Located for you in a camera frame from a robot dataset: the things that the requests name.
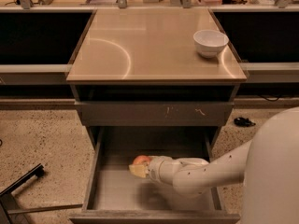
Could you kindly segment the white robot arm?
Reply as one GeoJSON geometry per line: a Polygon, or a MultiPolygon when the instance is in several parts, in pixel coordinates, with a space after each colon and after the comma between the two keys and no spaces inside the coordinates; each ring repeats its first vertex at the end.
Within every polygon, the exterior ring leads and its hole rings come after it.
{"type": "Polygon", "coordinates": [[[129,170],[186,197],[243,183],[241,224],[299,224],[299,108],[276,114],[251,140],[212,162],[140,155],[129,170]]]}

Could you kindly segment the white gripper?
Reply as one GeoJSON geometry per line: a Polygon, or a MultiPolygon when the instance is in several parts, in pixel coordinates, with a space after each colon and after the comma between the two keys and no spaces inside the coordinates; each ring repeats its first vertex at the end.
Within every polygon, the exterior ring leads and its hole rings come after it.
{"type": "Polygon", "coordinates": [[[129,170],[132,175],[137,177],[149,178],[156,183],[171,185],[174,175],[181,168],[179,160],[174,160],[166,156],[154,156],[149,162],[149,166],[145,164],[130,164],[129,170]]]}

